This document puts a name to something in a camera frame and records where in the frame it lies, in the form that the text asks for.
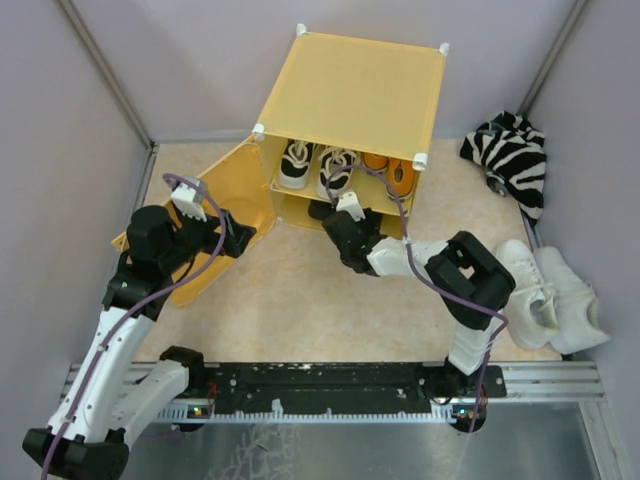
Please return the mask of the black white canvas sneaker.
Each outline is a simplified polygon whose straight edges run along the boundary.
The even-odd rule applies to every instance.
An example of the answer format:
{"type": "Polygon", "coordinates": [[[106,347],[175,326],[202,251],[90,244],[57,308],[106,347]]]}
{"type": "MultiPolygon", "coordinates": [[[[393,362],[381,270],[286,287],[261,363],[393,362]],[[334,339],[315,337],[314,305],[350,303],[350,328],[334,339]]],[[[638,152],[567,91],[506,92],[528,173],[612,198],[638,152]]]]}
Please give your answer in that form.
{"type": "Polygon", "coordinates": [[[309,179],[311,162],[316,145],[312,142],[291,139],[280,160],[279,184],[292,190],[303,189],[309,179]]]}

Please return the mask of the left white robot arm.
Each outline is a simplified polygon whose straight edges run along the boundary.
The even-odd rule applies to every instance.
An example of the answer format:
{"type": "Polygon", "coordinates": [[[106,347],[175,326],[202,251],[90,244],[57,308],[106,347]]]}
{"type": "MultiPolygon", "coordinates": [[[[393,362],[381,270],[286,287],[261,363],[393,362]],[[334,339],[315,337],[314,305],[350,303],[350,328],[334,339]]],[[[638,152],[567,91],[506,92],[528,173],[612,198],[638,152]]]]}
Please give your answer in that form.
{"type": "Polygon", "coordinates": [[[225,209],[190,218],[151,205],[132,214],[128,247],[108,283],[81,368],[48,425],[24,437],[22,448],[44,478],[120,478],[133,444],[164,406],[182,393],[194,397],[206,389],[203,354],[171,346],[132,393],[118,397],[134,354],[172,291],[204,272],[196,257],[236,259],[256,232],[225,209]]]}

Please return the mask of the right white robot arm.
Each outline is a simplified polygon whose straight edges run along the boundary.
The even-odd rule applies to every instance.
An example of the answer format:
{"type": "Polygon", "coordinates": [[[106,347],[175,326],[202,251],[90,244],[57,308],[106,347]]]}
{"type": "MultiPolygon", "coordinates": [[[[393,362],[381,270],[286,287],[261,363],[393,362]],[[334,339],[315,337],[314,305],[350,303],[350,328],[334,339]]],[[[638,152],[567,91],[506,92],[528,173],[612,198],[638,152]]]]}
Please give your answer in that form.
{"type": "Polygon", "coordinates": [[[381,234],[381,215],[369,209],[351,215],[327,207],[315,217],[354,272],[412,277],[440,295],[456,321],[454,340],[443,367],[425,378],[424,394],[449,402],[481,392],[482,373],[504,327],[498,314],[515,289],[497,258],[467,231],[445,241],[411,242],[381,234]]]}

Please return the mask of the orange canvas sneaker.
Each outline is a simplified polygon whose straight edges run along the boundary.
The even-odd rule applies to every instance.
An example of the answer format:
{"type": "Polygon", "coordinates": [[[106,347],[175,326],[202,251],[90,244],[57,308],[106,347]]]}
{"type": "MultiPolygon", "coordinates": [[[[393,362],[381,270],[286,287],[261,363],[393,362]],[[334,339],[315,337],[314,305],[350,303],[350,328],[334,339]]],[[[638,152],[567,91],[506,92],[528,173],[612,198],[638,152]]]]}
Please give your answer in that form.
{"type": "Polygon", "coordinates": [[[405,201],[412,194],[415,175],[412,161],[390,158],[386,173],[387,196],[394,199],[394,192],[396,192],[398,198],[405,201]]]}
{"type": "Polygon", "coordinates": [[[376,173],[385,173],[388,169],[389,158],[384,155],[365,152],[363,154],[363,165],[376,173]]]}

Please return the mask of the black chunky sneaker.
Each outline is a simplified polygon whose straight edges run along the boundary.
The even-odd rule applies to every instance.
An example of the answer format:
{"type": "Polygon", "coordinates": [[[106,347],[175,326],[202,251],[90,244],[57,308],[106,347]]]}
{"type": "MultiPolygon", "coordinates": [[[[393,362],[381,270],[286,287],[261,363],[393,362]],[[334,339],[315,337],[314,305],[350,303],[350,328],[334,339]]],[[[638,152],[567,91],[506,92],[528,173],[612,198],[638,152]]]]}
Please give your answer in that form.
{"type": "Polygon", "coordinates": [[[311,219],[323,221],[335,212],[332,204],[319,200],[311,200],[307,209],[308,216],[311,219]]]}

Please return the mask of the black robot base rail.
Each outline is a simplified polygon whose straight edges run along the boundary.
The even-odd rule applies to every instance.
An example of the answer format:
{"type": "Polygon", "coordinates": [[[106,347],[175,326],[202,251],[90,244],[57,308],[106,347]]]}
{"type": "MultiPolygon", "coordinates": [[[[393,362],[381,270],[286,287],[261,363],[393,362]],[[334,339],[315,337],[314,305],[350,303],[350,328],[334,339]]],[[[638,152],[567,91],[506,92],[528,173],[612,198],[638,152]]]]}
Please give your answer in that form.
{"type": "Polygon", "coordinates": [[[600,400],[586,362],[502,363],[465,375],[449,363],[208,363],[172,346],[152,363],[73,367],[62,418],[72,439],[129,436],[156,422],[207,424],[448,424],[482,427],[490,407],[600,400]]]}

